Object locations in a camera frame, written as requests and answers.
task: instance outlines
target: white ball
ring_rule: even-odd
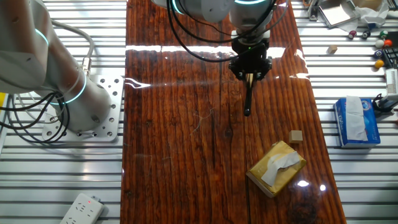
[[[383,46],[384,46],[384,41],[383,40],[378,40],[378,41],[376,41],[376,47],[377,48],[382,48]]]

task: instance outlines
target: wood grain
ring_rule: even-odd
[[[228,38],[180,19],[208,39]],[[228,19],[218,28],[232,29]],[[181,35],[202,56],[229,56],[228,45]],[[121,223],[346,223],[291,7],[271,32],[271,48],[282,54],[256,83],[248,118],[228,63],[187,54],[165,9],[130,0],[126,42]],[[303,131],[292,147],[307,166],[267,198],[245,173],[293,129]]]

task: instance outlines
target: mounting plate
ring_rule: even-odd
[[[97,128],[90,131],[83,131],[75,133],[71,130],[67,130],[67,134],[63,136],[59,142],[113,142],[118,137],[119,128],[119,117],[123,95],[123,77],[120,76],[109,76],[109,75],[90,75],[90,79],[99,85],[101,85],[111,97],[111,110],[106,119],[98,125]],[[49,108],[50,114],[55,114],[54,108]],[[50,122],[52,116],[45,118],[46,122]],[[42,137],[44,140],[51,138],[58,130],[60,122],[53,124],[45,124]]]

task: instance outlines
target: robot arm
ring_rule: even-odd
[[[249,116],[255,81],[263,79],[272,68],[272,59],[267,58],[269,31],[266,30],[266,25],[271,21],[275,0],[153,0],[153,2],[171,9],[173,13],[188,14],[190,17],[208,22],[222,21],[229,13],[229,20],[236,28],[232,31],[234,38],[231,39],[231,45],[238,54],[231,58],[229,69],[238,80],[245,83],[244,115]]]

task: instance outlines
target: white tissue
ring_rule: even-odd
[[[280,154],[276,154],[269,159],[267,172],[261,177],[261,180],[263,180],[270,186],[273,186],[275,183],[278,169],[286,168],[300,162],[300,158],[297,152],[291,152],[289,154],[286,154],[284,157],[281,157],[280,159],[275,161],[275,159],[279,156]]]
[[[366,24],[375,23],[376,26],[380,28],[386,22],[387,13],[389,10],[387,1],[383,0],[379,8],[379,11],[376,12],[370,8],[361,8],[357,6],[355,7],[355,11],[361,15],[361,18],[359,19],[361,22]]]
[[[367,141],[361,99],[357,96],[347,96],[346,103],[347,139]]]

